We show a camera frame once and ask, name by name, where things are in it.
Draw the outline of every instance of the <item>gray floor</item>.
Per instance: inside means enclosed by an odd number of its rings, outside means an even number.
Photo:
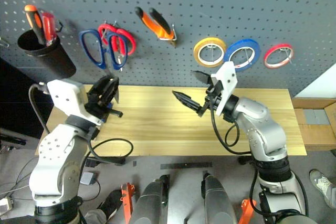
[[[15,181],[16,176],[24,164],[34,157],[34,151],[15,150],[0,155],[0,185]],[[29,165],[23,174],[27,174],[34,167],[37,159]],[[188,168],[161,170],[160,164],[212,162],[211,168]],[[336,176],[336,157],[330,152],[311,152],[308,156],[290,157],[291,168],[300,176],[308,195],[310,217],[320,224],[336,223],[336,210],[330,209],[324,202],[322,195],[311,185],[308,172],[312,168],[321,170],[327,177]],[[183,219],[189,217],[189,224],[204,223],[203,199],[201,198],[200,185],[203,171],[214,174],[222,182],[224,188],[234,205],[237,217],[240,217],[240,202],[248,197],[253,171],[249,165],[241,166],[237,163],[237,157],[131,157],[124,166],[100,164],[93,170],[99,172],[98,180],[101,183],[101,193],[93,201],[85,202],[81,210],[85,213],[96,208],[104,200],[106,195],[120,188],[122,183],[130,182],[136,185],[137,196],[146,185],[162,174],[171,175],[171,190],[168,212],[168,223],[183,223]],[[10,185],[0,187],[0,193],[10,188]],[[97,184],[91,186],[81,185],[79,196],[84,199],[92,198],[98,190]],[[260,188],[256,186],[255,196]],[[24,188],[13,194],[15,198],[31,199],[30,190]],[[31,200],[14,199],[14,208],[2,219],[24,215],[33,215],[34,202]],[[120,209],[109,223],[124,224],[123,211]],[[262,223],[261,217],[255,215],[250,223]]]

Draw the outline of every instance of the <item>yellow tape roll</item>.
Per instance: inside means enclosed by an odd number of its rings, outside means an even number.
[[[215,61],[206,61],[201,58],[201,51],[208,46],[216,46],[221,50],[221,55],[218,59]],[[198,64],[208,67],[208,68],[214,68],[223,63],[224,53],[226,51],[226,44],[224,41],[218,38],[208,37],[205,39],[200,40],[197,42],[197,44],[194,46],[194,58],[198,62]]]

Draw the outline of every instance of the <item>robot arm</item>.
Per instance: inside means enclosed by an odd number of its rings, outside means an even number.
[[[77,193],[88,142],[97,136],[110,113],[122,116],[110,104],[118,84],[118,78],[104,77],[87,94],[81,83],[71,80],[47,83],[55,106],[68,118],[38,148],[39,160],[29,180],[36,223],[79,223],[81,199]]]
[[[285,132],[271,118],[269,110],[263,104],[232,94],[237,84],[233,62],[225,62],[211,76],[199,71],[194,74],[198,80],[209,85],[203,106],[183,93],[173,93],[199,116],[212,108],[216,110],[216,115],[223,114],[224,120],[236,122],[246,133],[258,171],[257,179],[263,190],[259,194],[262,212],[276,213],[294,209],[296,214],[305,215],[303,188],[289,167]],[[265,223],[274,223],[273,218],[264,219]]]

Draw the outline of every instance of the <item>white wall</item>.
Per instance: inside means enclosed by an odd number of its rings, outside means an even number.
[[[336,98],[336,64],[296,95],[300,98]]]

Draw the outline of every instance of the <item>blue tape roll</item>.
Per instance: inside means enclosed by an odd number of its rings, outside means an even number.
[[[230,61],[232,56],[241,49],[250,49],[252,50],[252,55],[249,57],[249,60],[245,61],[242,64],[235,65],[236,72],[244,71],[245,69],[250,68],[260,57],[260,46],[259,44],[253,39],[242,39],[233,43],[231,46],[228,47],[224,54],[223,61]]]

